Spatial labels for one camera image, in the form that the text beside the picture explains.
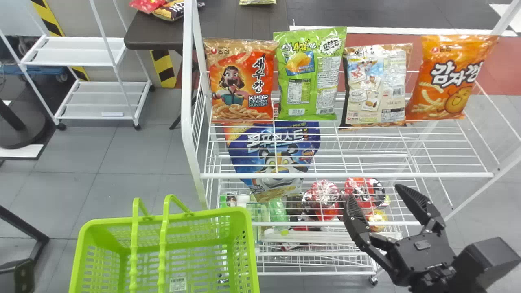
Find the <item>table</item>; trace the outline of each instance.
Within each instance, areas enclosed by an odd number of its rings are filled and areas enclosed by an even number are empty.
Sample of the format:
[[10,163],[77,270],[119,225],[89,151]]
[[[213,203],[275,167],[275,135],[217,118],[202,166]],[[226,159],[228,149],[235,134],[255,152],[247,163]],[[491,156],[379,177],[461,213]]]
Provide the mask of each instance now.
[[[205,38],[272,40],[273,32],[289,29],[286,0],[276,5],[239,6],[238,0],[207,0],[199,9]],[[183,21],[165,21],[138,11],[125,34],[130,50],[174,50],[182,56]],[[170,126],[174,129],[181,116]]]

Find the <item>green snack bag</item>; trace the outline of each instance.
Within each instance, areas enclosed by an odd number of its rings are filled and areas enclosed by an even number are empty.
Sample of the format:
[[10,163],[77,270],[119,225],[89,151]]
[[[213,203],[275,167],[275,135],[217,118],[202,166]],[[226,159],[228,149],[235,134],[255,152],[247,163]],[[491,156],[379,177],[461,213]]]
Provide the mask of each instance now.
[[346,27],[274,32],[279,42],[278,120],[336,120],[333,112]]
[[271,222],[289,222],[286,207],[282,198],[274,198],[268,201],[269,219]]

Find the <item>label sticker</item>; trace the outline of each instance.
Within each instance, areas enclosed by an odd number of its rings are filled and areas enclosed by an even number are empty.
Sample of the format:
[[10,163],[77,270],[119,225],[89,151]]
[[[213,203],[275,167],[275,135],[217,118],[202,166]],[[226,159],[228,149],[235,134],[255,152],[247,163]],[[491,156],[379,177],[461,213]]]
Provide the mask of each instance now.
[[186,291],[187,279],[186,277],[170,278],[170,292]]

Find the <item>metal pole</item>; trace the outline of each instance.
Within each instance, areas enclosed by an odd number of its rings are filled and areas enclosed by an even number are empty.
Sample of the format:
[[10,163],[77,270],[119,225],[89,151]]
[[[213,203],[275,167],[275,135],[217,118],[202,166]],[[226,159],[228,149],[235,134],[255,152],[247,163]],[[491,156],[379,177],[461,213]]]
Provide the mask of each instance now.
[[514,16],[516,16],[516,14],[520,8],[521,8],[521,0],[512,0],[512,3],[510,3],[508,8],[506,9],[505,14],[503,14],[503,16],[500,18],[498,23],[492,29],[492,32],[490,34],[502,35],[503,32],[506,30],[506,28],[512,22],[512,19],[514,19]]
[[127,102],[127,106],[129,108],[129,113],[132,115],[132,120],[134,122],[134,125],[138,125],[137,119],[134,117],[134,113],[132,111],[132,106],[130,105],[127,91],[125,90],[125,85],[121,81],[121,77],[119,76],[119,70],[117,68],[116,61],[114,61],[114,56],[112,55],[112,50],[110,49],[110,45],[108,44],[107,35],[105,34],[105,30],[103,29],[103,25],[101,24],[100,16],[97,12],[96,5],[94,4],[94,0],[89,0],[92,7],[92,12],[94,13],[94,18],[96,19],[98,28],[100,29],[101,36],[103,38],[103,42],[105,42],[105,46],[107,47],[107,53],[110,57],[110,61],[112,61],[112,68],[114,69],[114,73],[116,74],[116,78],[118,79],[119,85],[121,86],[121,90],[123,92],[123,97],[125,98],[125,101]]
[[42,253],[43,248],[49,242],[49,236],[43,234],[40,230],[34,228],[2,205],[0,205],[0,219],[6,221],[14,228],[17,228],[37,241],[30,256],[31,259],[36,263],[40,257],[40,254]]
[[0,99],[0,116],[4,118],[14,129],[21,131],[26,125],[16,116],[15,112]]

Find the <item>green shopping basket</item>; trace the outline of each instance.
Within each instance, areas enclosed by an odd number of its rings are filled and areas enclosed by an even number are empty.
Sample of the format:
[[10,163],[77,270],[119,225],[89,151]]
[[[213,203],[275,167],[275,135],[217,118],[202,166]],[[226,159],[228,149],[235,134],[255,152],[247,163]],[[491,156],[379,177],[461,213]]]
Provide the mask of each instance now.
[[[184,213],[170,215],[171,201]],[[258,293],[252,231],[242,207],[192,212],[169,194],[150,216],[135,198],[132,217],[81,228],[69,293]]]

